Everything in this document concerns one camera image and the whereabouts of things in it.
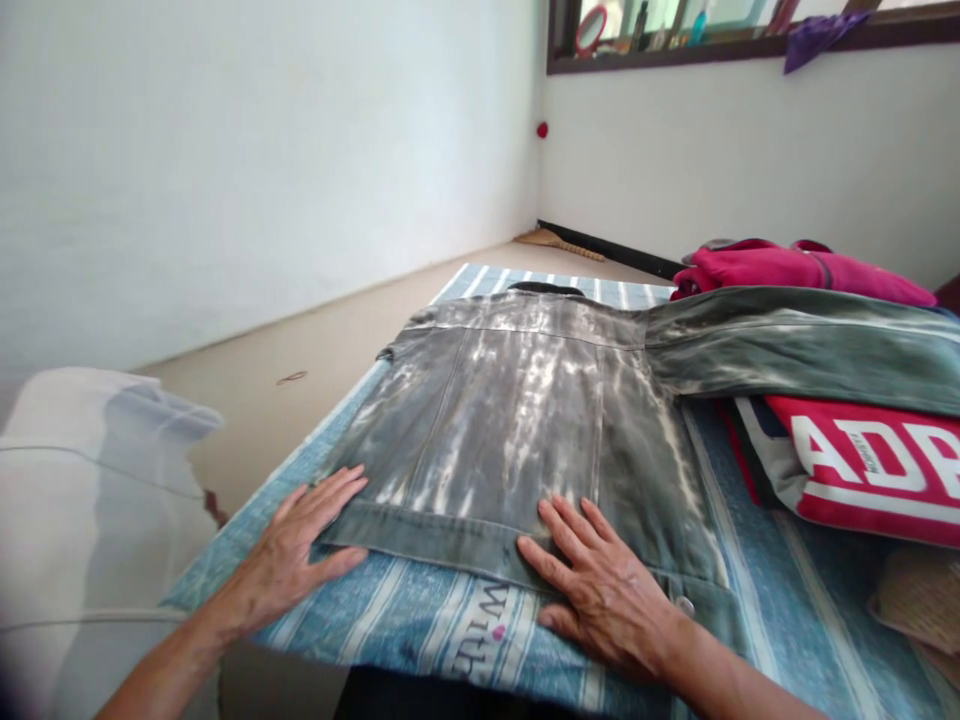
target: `beige floor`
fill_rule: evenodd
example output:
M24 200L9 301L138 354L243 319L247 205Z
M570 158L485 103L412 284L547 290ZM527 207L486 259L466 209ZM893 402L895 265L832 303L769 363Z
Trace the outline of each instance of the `beige floor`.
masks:
M464 262L664 284L612 262L510 243L437 265L140 372L168 392L218 410L226 426L193 453L197 480L236 512L333 409L377 353ZM294 373L296 381L277 385Z

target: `broom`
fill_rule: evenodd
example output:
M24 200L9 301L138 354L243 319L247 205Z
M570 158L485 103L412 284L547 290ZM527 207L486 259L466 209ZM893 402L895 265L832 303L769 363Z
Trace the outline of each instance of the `broom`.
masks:
M536 230L531 230L528 233L523 235L518 235L513 239L514 242L523 243L524 245L544 245L546 247L556 247L561 250L566 250L567 252L576 253L577 255L583 255L585 258L590 258L591 260L596 260L597 262L603 262L605 258L600 253L592 252L591 250L584 250L581 247L576 245L571 245L570 243L561 240L560 236L555 232L546 230L544 228L537 228Z

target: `baseboard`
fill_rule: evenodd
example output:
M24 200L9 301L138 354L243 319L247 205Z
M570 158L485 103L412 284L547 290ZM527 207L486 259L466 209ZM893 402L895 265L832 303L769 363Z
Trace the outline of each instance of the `baseboard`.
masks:
M673 276L683 270L684 266L673 260L651 255L642 250L634 250L612 243L609 240L603 240L593 235L565 228L563 225L547 222L546 220L537 220L537 224L551 232L555 232L560 239L565 240L571 245L582 247L586 250L592 250L603 255L608 260L613 260L621 265L643 270L643 272L656 275L664 280L673 280Z

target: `purple cloth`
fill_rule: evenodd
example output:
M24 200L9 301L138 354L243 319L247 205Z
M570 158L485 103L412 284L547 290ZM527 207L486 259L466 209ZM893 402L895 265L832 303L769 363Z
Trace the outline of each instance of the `purple cloth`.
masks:
M802 68L837 40L856 27L871 13L809 17L790 33L787 40L787 62L783 74Z

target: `bottle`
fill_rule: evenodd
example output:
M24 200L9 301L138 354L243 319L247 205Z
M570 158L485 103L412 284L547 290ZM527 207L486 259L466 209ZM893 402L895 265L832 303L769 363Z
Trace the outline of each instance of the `bottle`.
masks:
M693 21L693 29L690 30L690 42L687 45L699 45L703 41L703 31L707 27L707 0L704 0L703 9L697 13L697 19Z
M647 42L643 40L643 31L647 26L647 0L640 3L640 12L637 13L637 21L633 26L633 41L630 43L630 52L643 52L647 49Z
M653 40L650 41L651 50L663 50L664 44L667 42L667 26L666 23L660 23L660 29L657 30L656 35L653 36Z

